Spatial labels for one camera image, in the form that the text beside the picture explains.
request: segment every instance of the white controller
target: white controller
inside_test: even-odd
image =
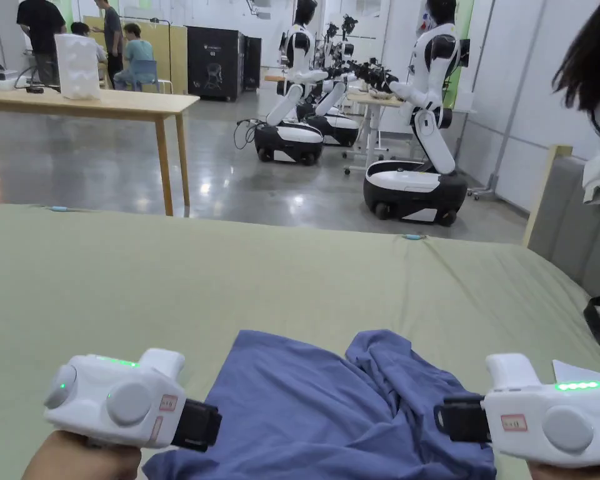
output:
[[[484,397],[445,399],[438,428],[455,441],[490,442],[525,460],[568,469],[600,465],[600,381],[541,384],[518,353],[490,355],[487,368],[494,388]],[[481,438],[476,429],[486,425]]]
[[[215,407],[188,400],[176,378],[184,356],[147,350],[138,362],[77,355],[59,368],[44,401],[44,418],[95,444],[205,451],[222,417]]]

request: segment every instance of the bed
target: bed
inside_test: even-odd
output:
[[[600,294],[600,207],[577,202],[582,164],[552,153],[531,249],[0,206],[0,478],[19,478],[51,430],[45,390],[78,353],[181,351],[198,399],[240,329],[343,354],[357,332],[388,328],[482,393],[491,353],[528,355],[546,382],[552,359],[600,371],[581,316]],[[529,477],[516,459],[498,456],[497,468]]]

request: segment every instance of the green led light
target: green led light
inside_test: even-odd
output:
[[[556,384],[556,390],[567,392],[570,390],[591,390],[599,389],[600,382],[598,381],[581,381],[577,383],[558,383]]]
[[[98,356],[97,359],[103,359],[104,361],[109,361],[109,362],[112,362],[114,364],[123,365],[125,367],[138,367],[138,364],[136,364],[134,362],[121,361],[118,358],[111,358],[109,356]]]

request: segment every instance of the gray upholstered headboard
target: gray upholstered headboard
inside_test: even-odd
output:
[[[600,296],[600,206],[583,204],[584,161],[555,147],[525,241],[590,295]]]

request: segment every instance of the person in teal shirt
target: person in teal shirt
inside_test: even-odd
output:
[[[137,24],[130,23],[124,26],[124,37],[128,41],[124,48],[124,59],[129,61],[131,64],[137,60],[153,60],[154,59],[154,48],[146,41],[140,38],[140,27]],[[151,74],[140,74],[137,76],[137,81],[141,83],[149,83],[153,80]],[[129,85],[133,83],[133,77],[131,71],[125,69],[118,72],[113,79],[114,88],[116,90],[125,90]]]

